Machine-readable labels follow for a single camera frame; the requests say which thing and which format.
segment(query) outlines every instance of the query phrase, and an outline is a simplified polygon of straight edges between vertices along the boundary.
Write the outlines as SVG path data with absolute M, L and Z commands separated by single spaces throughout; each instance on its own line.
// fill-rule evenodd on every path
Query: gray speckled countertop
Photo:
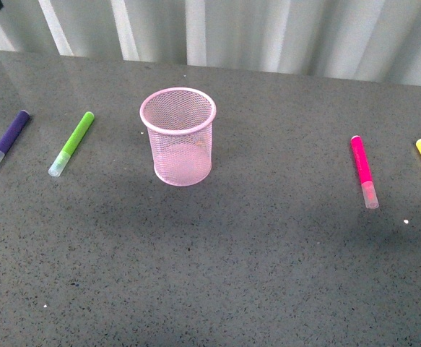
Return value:
M 218 107 L 212 172 L 187 188 L 155 176 L 138 114 L 172 86 Z M 421 346 L 421 87 L 0 52 L 0 136 L 20 109 L 0 346 Z

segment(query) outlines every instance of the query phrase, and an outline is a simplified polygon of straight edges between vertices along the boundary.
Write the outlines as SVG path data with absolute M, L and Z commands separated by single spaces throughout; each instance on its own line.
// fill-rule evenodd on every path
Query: green marker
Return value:
M 74 132 L 72 133 L 71 137 L 67 140 L 66 144 L 64 145 L 61 152 L 59 152 L 58 157 L 54 161 L 53 165 L 48 170 L 50 176 L 59 177 L 61 172 L 63 172 L 66 164 L 69 162 L 71 155 L 74 154 L 77 146 L 79 145 L 80 141 L 84 137 L 85 133 L 87 132 L 92 122 L 95 120 L 95 116 L 93 113 L 87 112 L 82 120 L 80 121 L 77 128 L 75 128 Z

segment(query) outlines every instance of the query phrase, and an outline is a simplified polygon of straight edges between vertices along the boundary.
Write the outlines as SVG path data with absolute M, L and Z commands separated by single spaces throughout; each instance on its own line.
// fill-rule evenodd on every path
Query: pink mesh pen holder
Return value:
M 141 105 L 154 170 L 165 183 L 191 186 L 212 168 L 212 122 L 215 102 L 205 93 L 184 87 L 160 90 Z

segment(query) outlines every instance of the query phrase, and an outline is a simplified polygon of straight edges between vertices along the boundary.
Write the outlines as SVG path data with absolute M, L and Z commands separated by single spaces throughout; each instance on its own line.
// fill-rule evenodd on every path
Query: mesh cup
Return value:
M 141 105 L 154 170 L 173 186 L 191 186 L 212 168 L 212 122 L 215 102 L 205 93 L 184 87 L 160 90 Z

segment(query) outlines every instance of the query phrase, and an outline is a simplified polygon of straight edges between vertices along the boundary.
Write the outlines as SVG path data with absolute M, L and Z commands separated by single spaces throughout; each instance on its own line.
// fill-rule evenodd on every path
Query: white curtain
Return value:
M 421 85 L 421 0 L 2 0 L 0 50 Z

